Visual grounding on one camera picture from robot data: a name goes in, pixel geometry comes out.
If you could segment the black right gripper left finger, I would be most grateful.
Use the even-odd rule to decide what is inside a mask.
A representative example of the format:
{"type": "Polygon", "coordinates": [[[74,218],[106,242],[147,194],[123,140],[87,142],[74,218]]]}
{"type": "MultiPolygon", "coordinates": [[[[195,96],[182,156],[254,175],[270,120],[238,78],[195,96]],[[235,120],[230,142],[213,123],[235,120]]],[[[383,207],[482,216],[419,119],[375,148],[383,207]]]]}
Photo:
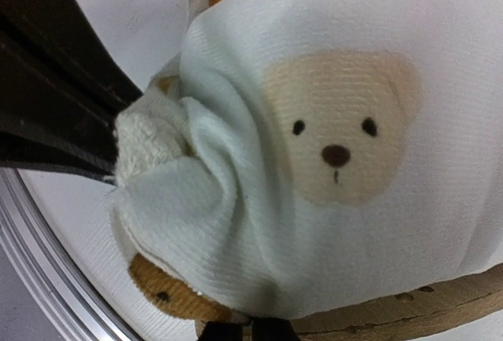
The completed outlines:
{"type": "Polygon", "coordinates": [[[241,324],[227,324],[208,322],[202,331],[202,341],[242,341],[243,326],[241,324]]]}

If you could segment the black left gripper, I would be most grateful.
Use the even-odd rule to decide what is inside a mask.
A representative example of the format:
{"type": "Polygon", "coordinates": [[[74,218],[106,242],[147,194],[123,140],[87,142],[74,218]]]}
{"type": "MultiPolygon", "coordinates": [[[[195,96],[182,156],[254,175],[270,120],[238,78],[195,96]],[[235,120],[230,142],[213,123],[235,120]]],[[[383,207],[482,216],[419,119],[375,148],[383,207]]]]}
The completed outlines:
{"type": "Polygon", "coordinates": [[[109,182],[140,94],[76,0],[1,0],[2,167],[109,182]]]}

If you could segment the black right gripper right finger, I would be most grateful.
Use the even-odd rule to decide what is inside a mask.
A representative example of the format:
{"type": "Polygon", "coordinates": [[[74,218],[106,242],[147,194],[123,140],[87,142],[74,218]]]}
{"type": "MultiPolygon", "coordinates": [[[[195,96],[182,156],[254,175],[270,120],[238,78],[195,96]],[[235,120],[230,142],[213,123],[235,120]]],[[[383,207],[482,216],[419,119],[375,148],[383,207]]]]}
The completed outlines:
{"type": "Polygon", "coordinates": [[[253,341],[300,341],[288,320],[278,318],[256,318],[251,325],[253,341]]]}

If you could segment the large bear print cushion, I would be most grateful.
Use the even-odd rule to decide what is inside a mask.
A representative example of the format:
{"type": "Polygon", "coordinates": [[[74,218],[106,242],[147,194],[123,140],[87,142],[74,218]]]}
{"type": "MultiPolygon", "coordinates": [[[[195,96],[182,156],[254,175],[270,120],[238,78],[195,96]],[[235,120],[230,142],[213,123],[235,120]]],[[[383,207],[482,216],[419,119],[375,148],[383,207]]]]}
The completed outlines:
{"type": "Polygon", "coordinates": [[[502,262],[502,0],[188,0],[111,221],[175,317],[295,319],[502,262]]]}

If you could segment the wooden pet bed frame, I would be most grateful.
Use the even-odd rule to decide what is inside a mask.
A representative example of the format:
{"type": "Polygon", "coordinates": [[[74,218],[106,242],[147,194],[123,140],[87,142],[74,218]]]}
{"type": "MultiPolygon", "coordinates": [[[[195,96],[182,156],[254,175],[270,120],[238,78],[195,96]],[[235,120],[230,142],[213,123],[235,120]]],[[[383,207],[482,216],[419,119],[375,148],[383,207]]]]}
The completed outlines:
{"type": "MultiPolygon", "coordinates": [[[[502,266],[290,321],[300,340],[407,340],[448,331],[502,309],[502,266]]],[[[198,338],[206,324],[196,325],[198,338]]],[[[243,340],[252,340],[243,326],[243,340]]]]}

